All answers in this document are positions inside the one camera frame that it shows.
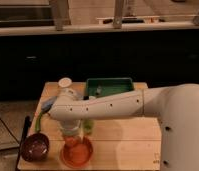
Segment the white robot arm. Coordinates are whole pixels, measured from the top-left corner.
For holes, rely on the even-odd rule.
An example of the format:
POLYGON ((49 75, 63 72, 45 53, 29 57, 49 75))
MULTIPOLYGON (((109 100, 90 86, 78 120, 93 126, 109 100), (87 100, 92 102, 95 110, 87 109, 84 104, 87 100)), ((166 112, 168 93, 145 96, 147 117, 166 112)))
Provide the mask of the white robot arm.
POLYGON ((199 84, 134 90, 93 100, 61 92, 49 111, 58 121, 158 117, 160 171, 199 171, 199 84))

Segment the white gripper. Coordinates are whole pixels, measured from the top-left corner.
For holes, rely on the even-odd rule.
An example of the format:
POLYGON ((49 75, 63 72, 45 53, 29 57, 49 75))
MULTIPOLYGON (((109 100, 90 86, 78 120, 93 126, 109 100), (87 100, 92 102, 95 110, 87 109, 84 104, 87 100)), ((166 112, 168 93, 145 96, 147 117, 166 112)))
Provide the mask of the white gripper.
POLYGON ((76 136, 80 133, 80 120, 61 121, 60 125, 64 136, 76 136))

